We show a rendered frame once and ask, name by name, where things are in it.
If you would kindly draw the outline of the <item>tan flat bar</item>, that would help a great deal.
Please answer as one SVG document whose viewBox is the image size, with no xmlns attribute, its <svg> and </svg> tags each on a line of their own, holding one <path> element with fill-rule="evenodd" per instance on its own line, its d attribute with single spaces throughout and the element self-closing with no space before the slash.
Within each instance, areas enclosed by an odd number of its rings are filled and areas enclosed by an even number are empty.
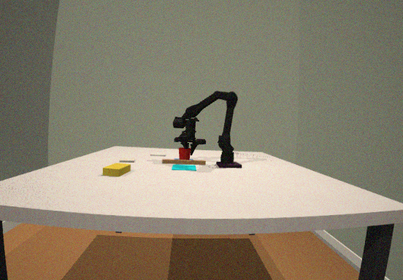
<svg viewBox="0 0 403 280">
<path fill-rule="evenodd" d="M 206 165 L 205 160 L 165 160 L 162 164 Z"/>
</svg>

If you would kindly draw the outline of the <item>yellow rectangular block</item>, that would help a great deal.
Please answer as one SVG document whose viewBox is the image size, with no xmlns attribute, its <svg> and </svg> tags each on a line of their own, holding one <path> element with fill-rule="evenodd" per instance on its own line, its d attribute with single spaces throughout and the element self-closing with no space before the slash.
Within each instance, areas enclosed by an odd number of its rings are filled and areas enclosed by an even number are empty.
<svg viewBox="0 0 403 280">
<path fill-rule="evenodd" d="M 103 168 L 103 175 L 120 177 L 131 170 L 131 164 L 113 163 Z"/>
</svg>

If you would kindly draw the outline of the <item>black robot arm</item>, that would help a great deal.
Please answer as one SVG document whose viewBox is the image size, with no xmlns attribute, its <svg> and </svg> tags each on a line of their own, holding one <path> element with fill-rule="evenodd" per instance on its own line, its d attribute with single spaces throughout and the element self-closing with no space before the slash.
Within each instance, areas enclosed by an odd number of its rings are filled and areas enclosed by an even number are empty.
<svg viewBox="0 0 403 280">
<path fill-rule="evenodd" d="M 205 98 L 203 101 L 195 104 L 193 106 L 188 107 L 185 110 L 185 113 L 182 117 L 174 117 L 173 127 L 174 128 L 187 128 L 187 129 L 195 129 L 197 115 L 203 110 L 205 107 L 209 106 L 214 101 L 222 99 L 226 101 L 227 110 L 226 110 L 226 118 L 223 127 L 222 136 L 219 136 L 218 145 L 222 149 L 222 155 L 220 155 L 220 162 L 224 164 L 235 164 L 234 162 L 234 148 L 231 146 L 231 123 L 234 113 L 234 108 L 237 105 L 238 96 L 234 91 L 231 92 L 223 92 L 216 90 L 212 95 Z M 195 117 L 195 118 L 194 118 Z M 187 119 L 187 120 L 185 120 Z M 179 135 L 180 142 L 187 142 L 189 139 L 192 139 L 191 132 L 185 131 Z"/>
</svg>

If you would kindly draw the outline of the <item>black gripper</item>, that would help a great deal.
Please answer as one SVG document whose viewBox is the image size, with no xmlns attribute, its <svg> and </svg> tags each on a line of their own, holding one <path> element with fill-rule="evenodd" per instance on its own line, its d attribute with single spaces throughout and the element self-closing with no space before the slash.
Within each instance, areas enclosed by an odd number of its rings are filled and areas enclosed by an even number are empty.
<svg viewBox="0 0 403 280">
<path fill-rule="evenodd" d="M 188 142 L 192 142 L 192 144 L 191 144 L 191 155 L 192 155 L 194 150 L 195 150 L 195 148 L 197 147 L 197 145 L 206 144 L 206 140 L 205 139 L 197 139 L 197 140 L 195 140 L 196 139 L 195 138 L 195 133 L 196 133 L 195 129 L 187 129 L 186 128 L 185 132 L 187 133 L 188 131 L 191 132 L 192 139 L 189 139 L 187 142 L 182 141 L 181 144 L 184 146 L 184 149 L 188 149 L 189 148 L 189 143 Z M 179 141 L 180 141 L 179 137 L 174 138 L 174 142 L 179 142 Z"/>
</svg>

